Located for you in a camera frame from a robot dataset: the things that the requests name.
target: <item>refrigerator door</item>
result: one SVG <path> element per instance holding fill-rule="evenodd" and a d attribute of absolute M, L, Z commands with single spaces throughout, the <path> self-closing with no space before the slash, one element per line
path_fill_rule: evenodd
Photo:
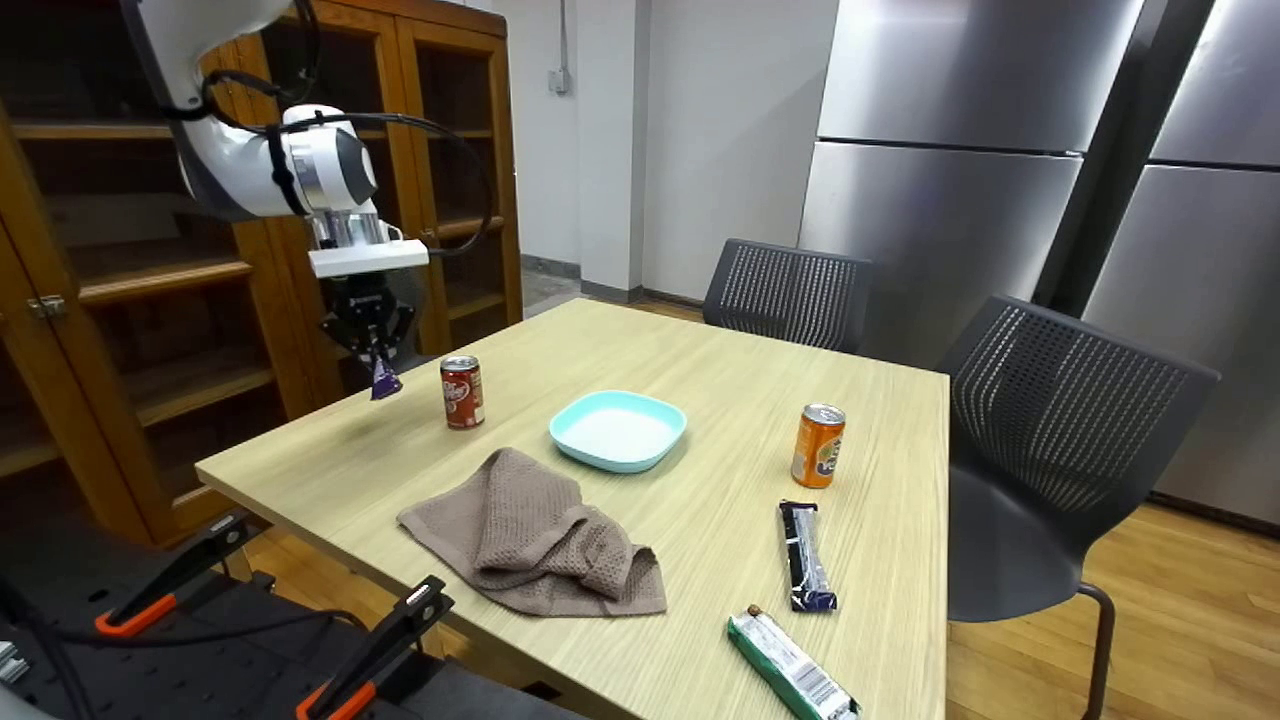
<path fill-rule="evenodd" d="M 1152 162 L 1280 168 L 1280 6 L 1215 0 Z"/>
<path fill-rule="evenodd" d="M 821 136 L 1086 151 L 1144 0 L 841 0 Z"/>
<path fill-rule="evenodd" d="M 1087 323 L 1225 381 L 1159 492 L 1280 523 L 1280 173 L 1159 168 L 1116 227 Z"/>
<path fill-rule="evenodd" d="M 802 246 L 875 270 L 860 353 L 942 365 L 985 298 L 1031 298 L 1082 162 L 821 146 Z"/>

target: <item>wooden table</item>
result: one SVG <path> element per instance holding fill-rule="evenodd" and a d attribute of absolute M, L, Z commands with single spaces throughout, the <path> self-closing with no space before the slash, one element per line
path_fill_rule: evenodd
<path fill-rule="evenodd" d="M 405 594 L 442 576 L 457 624 L 533 656 L 638 715 L 785 715 L 726 639 L 760 606 L 866 715 L 944 715 L 947 381 L 806 343 L 571 299 L 513 323 L 481 356 L 490 423 L 444 427 L 435 365 L 394 400 L 347 398 L 242 448 L 200 478 Z M 593 388 L 680 406 L 689 439 L 646 478 L 602 478 L 547 444 L 557 410 Z M 802 410 L 848 413 L 836 483 L 789 480 Z M 571 478 L 587 504 L 653 546 L 669 618 L 524 621 L 460 586 L 395 529 L 395 511 L 460 483 L 498 448 Z M 779 500 L 821 504 L 836 618 L 785 601 Z"/>

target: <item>cable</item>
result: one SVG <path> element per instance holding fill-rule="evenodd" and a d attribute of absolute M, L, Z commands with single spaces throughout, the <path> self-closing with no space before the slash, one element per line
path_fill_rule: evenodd
<path fill-rule="evenodd" d="M 294 0 L 296 20 L 304 24 L 304 66 L 296 72 L 296 90 L 288 92 L 294 106 L 304 106 L 318 96 L 321 85 L 321 20 L 311 0 Z"/>
<path fill-rule="evenodd" d="M 0 618 L 14 618 L 19 629 L 31 632 L 31 639 L 45 647 L 48 665 L 56 670 L 62 689 L 68 693 L 74 715 L 93 720 L 93 699 L 84 693 L 84 679 L 74 656 L 66 652 L 66 644 L 56 644 L 56 629 L 4 581 L 0 581 Z"/>
<path fill-rule="evenodd" d="M 457 146 L 457 148 L 474 162 L 474 168 L 481 173 L 486 218 L 481 218 L 478 232 L 474 232 L 465 246 L 453 246 L 453 247 L 429 246 L 429 239 L 423 239 L 423 246 L 429 246 L 432 255 L 465 255 L 465 252 L 474 252 L 474 247 L 490 238 L 490 227 L 493 227 L 493 205 L 498 205 L 493 173 L 490 173 L 490 165 L 478 156 L 478 148 L 474 148 L 465 136 L 457 136 L 448 124 L 442 124 L 442 121 L 410 118 L 410 114 L 342 114 L 342 118 L 321 118 L 321 114 L 318 114 L 318 118 L 308 118 L 308 121 L 281 124 L 276 134 L 304 134 L 304 128 L 342 124 L 342 121 L 347 121 L 347 124 L 411 124 L 411 128 L 423 128 L 423 134 L 442 134 L 448 146 Z"/>
<path fill-rule="evenodd" d="M 217 106 L 213 90 L 226 85 L 226 81 L 234 81 L 234 85 L 242 85 L 242 90 L 252 90 L 252 92 L 259 92 L 259 96 L 272 96 L 276 106 L 288 106 L 288 90 L 281 90 L 281 85 L 272 85 L 272 81 L 259 81 L 259 75 L 247 75 L 247 72 L 217 69 L 217 72 L 208 72 L 206 85 L 200 85 L 200 109 L 206 109 L 208 118 L 234 124 L 234 128 L 255 134 L 255 128 L 242 124 L 238 118 L 229 118 L 229 114 Z"/>
<path fill-rule="evenodd" d="M 311 612 L 311 618 L 283 618 L 272 624 L 226 629 L 226 632 L 206 632 L 206 636 L 132 636 L 132 639 L 88 636 L 88 632 L 52 632 L 52 636 L 66 644 L 93 644 L 93 647 L 190 647 L 190 644 L 226 644 L 226 639 L 242 639 L 242 636 L 259 636 L 259 632 L 311 624 L 311 621 L 345 621 L 345 624 L 368 632 L 351 612 Z"/>

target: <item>soda can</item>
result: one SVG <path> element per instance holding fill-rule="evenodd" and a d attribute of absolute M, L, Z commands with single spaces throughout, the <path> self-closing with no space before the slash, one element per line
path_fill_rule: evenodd
<path fill-rule="evenodd" d="M 827 490 L 844 439 L 844 413 L 827 406 L 806 406 L 794 458 L 794 480 L 806 490 Z"/>
<path fill-rule="evenodd" d="M 442 383 L 444 383 L 448 427 L 481 427 L 486 423 L 481 359 L 478 356 L 444 356 Z"/>

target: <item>wooden cabinet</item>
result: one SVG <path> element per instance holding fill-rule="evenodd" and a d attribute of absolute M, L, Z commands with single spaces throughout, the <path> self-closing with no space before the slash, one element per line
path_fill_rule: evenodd
<path fill-rule="evenodd" d="M 384 220 L 432 247 L 394 274 L 416 353 L 518 323 L 505 20 L 429 0 L 318 0 L 318 18 L 318 102 L 444 124 L 359 124 Z M 281 20 L 208 66 L 288 85 L 296 38 Z M 281 121 L 247 90 L 221 106 Z M 82 504 L 120 535 L 180 540 L 226 511 L 193 460 L 366 381 L 321 331 L 308 224 L 229 224 L 190 200 L 116 6 L 14 0 L 0 109 L 4 507 Z"/>
<path fill-rule="evenodd" d="M 200 458 L 326 406 L 294 278 L 190 200 L 116 6 L 18 0 L 0 106 L 4 511 L 180 540 L 226 511 Z"/>

